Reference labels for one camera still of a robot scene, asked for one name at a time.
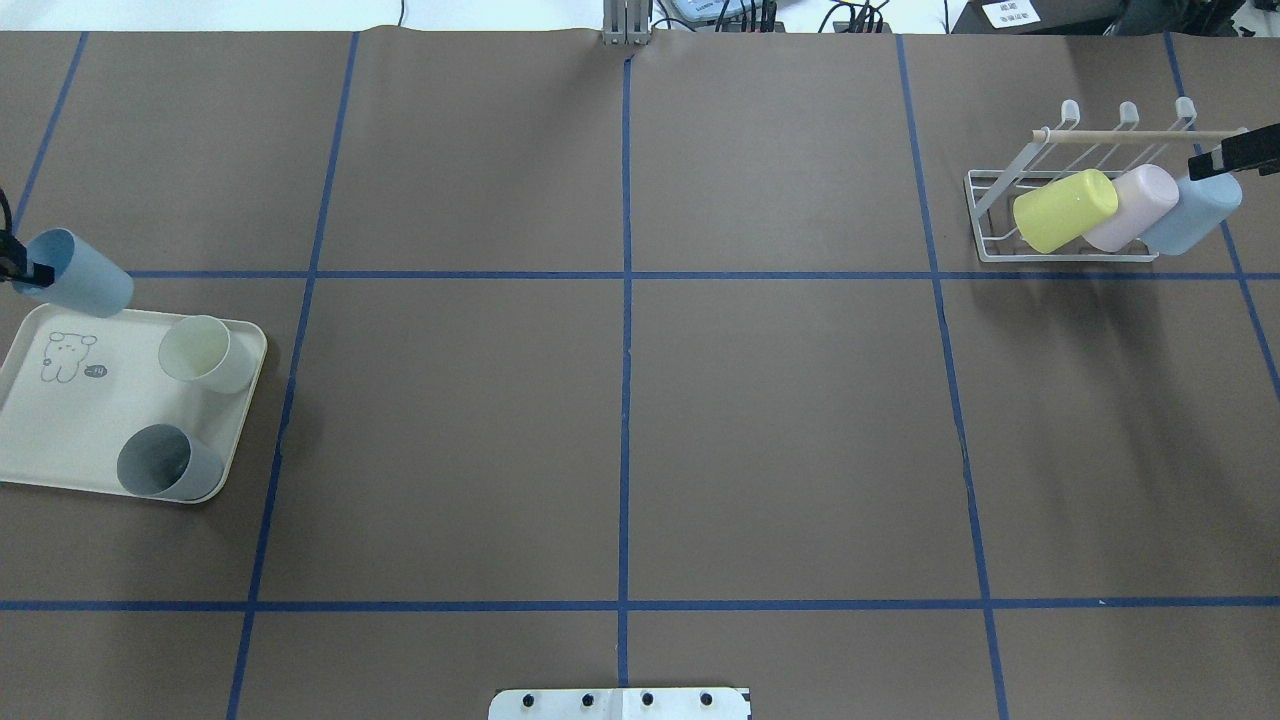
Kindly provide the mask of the cream plastic cup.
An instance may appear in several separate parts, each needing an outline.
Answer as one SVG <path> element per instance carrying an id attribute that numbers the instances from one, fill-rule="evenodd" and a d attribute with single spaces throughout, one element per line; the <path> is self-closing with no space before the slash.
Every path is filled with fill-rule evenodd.
<path id="1" fill-rule="evenodd" d="M 255 374 L 248 345 L 215 316 L 187 316 L 175 323 L 161 338 L 157 361 L 172 379 L 220 395 L 247 389 Z"/>

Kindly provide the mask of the pink plastic cup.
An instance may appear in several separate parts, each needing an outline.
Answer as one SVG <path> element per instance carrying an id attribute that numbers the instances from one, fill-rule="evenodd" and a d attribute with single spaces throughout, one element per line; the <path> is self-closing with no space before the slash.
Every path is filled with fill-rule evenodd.
<path id="1" fill-rule="evenodd" d="M 1164 168 L 1143 164 L 1114 181 L 1117 210 L 1085 231 L 1082 238 L 1102 252 L 1119 252 L 1167 215 L 1180 199 L 1175 178 Z"/>

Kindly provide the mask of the white serving tray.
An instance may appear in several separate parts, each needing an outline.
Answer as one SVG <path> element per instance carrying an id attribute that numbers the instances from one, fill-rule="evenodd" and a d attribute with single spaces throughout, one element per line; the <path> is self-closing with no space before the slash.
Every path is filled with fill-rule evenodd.
<path id="1" fill-rule="evenodd" d="M 253 323 L 225 322 L 248 345 L 255 374 L 247 389 L 220 395 L 161 370 L 159 345 L 179 320 L 174 313 L 132 309 L 110 318 L 51 304 L 32 310 L 3 364 L 3 479 L 141 498 L 116 479 L 116 456 L 137 430 L 169 424 L 221 455 L 224 479 L 205 501 L 216 496 L 230 473 L 268 338 Z"/>

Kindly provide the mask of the light blue cup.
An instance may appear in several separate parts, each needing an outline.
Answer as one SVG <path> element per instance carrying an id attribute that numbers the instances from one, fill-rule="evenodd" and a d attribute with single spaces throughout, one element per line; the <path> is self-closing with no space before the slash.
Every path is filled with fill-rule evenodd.
<path id="1" fill-rule="evenodd" d="M 1190 251 L 1243 201 L 1242 186 L 1231 174 L 1204 179 L 1183 174 L 1176 183 L 1175 206 L 1139 234 L 1140 242 L 1158 255 L 1180 256 Z"/>
<path id="2" fill-rule="evenodd" d="M 65 228 L 45 231 L 27 245 L 28 259 L 52 268 L 54 282 L 37 287 L 14 283 L 17 293 L 90 316 L 108 318 L 127 309 L 134 282 L 87 241 Z"/>

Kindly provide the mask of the grey plastic cup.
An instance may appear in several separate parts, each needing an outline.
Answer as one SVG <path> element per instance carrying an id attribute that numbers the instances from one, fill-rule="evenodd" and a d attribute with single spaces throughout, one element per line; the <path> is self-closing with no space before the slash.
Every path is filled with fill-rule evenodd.
<path id="1" fill-rule="evenodd" d="M 155 424 L 137 430 L 116 456 L 116 479 L 141 498 L 197 503 L 220 487 L 220 454 L 179 427 Z"/>

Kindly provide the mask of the yellow plastic cup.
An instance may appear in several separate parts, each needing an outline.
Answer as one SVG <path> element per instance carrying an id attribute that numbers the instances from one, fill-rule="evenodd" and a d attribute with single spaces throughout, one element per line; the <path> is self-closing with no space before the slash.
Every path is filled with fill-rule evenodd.
<path id="1" fill-rule="evenodd" d="M 1114 182 L 1085 169 L 1056 179 L 1012 201 L 1021 238 L 1039 254 L 1052 254 L 1117 210 Z"/>

